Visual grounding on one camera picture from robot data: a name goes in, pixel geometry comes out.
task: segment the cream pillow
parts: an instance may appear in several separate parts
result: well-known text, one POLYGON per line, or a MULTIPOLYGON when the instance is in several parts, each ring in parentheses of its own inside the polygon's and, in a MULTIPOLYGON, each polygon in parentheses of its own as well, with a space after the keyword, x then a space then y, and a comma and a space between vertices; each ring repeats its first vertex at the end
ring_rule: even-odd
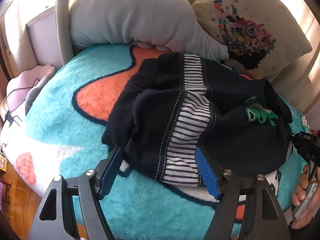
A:
POLYGON ((202 28, 253 78, 278 73, 312 50, 280 0, 196 0, 192 6, 202 28))

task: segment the wooden floor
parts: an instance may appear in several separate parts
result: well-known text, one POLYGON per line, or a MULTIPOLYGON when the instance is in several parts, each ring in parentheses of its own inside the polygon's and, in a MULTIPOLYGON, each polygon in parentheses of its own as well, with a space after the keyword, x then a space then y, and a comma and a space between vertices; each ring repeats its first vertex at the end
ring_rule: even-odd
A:
MULTIPOLYGON (((7 187, 9 192, 7 200, 5 199, 6 185, 4 185, 3 214, 21 240, 28 240, 31 224, 41 202, 41 197, 22 180, 10 163, 8 163, 7 172, 0 174, 0 181, 11 184, 10 187, 7 187)), ((85 228, 78 224, 78 229, 80 236, 86 238, 85 228)))

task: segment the human hand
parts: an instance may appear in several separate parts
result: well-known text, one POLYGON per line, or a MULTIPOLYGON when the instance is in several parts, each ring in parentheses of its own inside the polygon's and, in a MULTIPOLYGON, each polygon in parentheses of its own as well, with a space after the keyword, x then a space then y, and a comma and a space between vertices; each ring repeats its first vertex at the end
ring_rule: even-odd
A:
MULTIPOLYGON (((309 181, 306 175, 307 171, 308 171, 308 165, 304 166, 303 168, 304 173, 299 176, 299 184, 296 185, 296 190, 291 195, 292 204, 294 206, 299 206, 300 201, 303 201, 306 197, 305 189, 309 185, 309 181)), ((318 181, 320 181, 320 168, 317 169, 317 179, 318 181)), ((319 204, 320 204, 320 184, 309 206, 306 208, 305 212, 302 214, 301 219, 297 221, 297 219, 292 214, 291 228, 300 229, 305 227, 307 224, 309 224, 312 220, 312 215, 315 209, 319 206, 319 204)))

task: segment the gray pillow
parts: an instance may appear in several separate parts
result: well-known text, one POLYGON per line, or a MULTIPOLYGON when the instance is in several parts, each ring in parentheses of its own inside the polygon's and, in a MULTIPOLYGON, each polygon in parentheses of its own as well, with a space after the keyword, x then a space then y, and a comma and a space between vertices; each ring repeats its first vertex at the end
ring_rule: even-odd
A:
POLYGON ((187 0, 76 0, 70 25, 75 48, 141 41, 215 61, 228 58, 227 47, 201 28, 187 0))

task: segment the blue gripper pad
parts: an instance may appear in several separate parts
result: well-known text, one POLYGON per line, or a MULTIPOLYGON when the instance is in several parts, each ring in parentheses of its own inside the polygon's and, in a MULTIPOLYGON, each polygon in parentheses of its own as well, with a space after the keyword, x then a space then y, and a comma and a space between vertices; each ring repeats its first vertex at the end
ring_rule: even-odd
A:
POLYGON ((123 160, 123 149, 119 147, 115 152, 111 151, 106 159, 107 167, 100 179, 100 189, 97 193, 98 199, 102 200, 104 196, 110 193, 112 185, 116 179, 119 168, 123 160))
POLYGON ((221 192, 218 188, 217 176, 213 172, 199 147, 195 150, 195 159, 209 194, 214 196, 215 199, 219 199, 221 192))

